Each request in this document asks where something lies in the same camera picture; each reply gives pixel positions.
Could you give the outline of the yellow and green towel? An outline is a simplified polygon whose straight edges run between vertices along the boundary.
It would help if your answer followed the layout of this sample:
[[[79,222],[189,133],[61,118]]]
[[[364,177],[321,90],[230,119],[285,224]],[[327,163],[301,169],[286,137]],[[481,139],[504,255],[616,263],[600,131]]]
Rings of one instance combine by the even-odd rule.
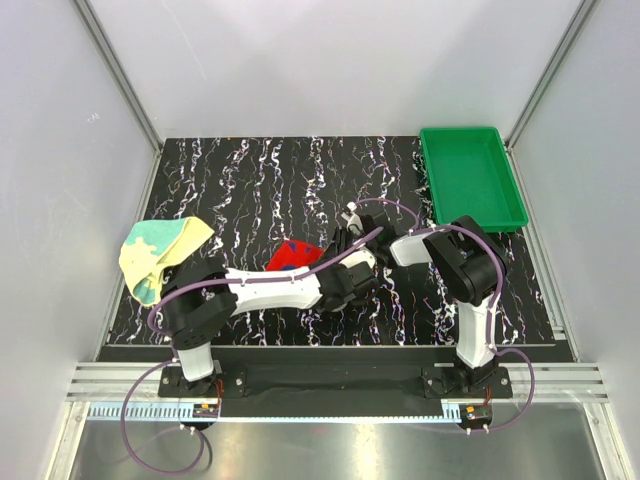
[[[119,266],[132,297],[142,306],[161,299],[164,270],[182,263],[214,234],[196,217],[145,220],[133,225],[119,255]]]

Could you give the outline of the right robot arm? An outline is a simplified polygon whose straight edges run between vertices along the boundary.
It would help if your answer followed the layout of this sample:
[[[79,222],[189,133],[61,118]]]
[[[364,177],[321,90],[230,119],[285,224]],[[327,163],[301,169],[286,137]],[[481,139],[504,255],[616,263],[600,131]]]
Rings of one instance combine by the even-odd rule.
[[[425,396],[487,396],[499,366],[495,316],[506,277],[505,261],[497,245],[469,216],[401,235],[385,214],[351,214],[347,225],[336,229],[324,257],[346,252],[377,228],[381,232],[364,246],[375,257],[376,265],[408,268],[430,264],[457,305],[458,340],[453,365],[438,373],[421,374]]]

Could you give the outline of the red and blue towel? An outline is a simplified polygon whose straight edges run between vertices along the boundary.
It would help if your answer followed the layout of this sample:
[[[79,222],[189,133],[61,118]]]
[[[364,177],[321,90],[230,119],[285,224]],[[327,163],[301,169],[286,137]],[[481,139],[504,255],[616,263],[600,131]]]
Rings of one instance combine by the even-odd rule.
[[[265,267],[266,271],[286,271],[306,267],[317,262],[324,250],[298,240],[286,240],[274,253]]]

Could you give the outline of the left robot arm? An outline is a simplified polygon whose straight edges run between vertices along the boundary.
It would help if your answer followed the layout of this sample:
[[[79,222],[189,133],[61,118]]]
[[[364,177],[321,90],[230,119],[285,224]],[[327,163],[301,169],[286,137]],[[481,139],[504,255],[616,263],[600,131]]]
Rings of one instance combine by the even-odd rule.
[[[199,272],[203,279],[188,285],[194,272],[168,283],[153,314],[163,313],[181,384],[196,396],[215,386],[211,342],[234,316],[258,310],[290,308],[339,311],[367,298],[376,288],[376,259],[368,250],[285,271],[226,269],[218,259]]]

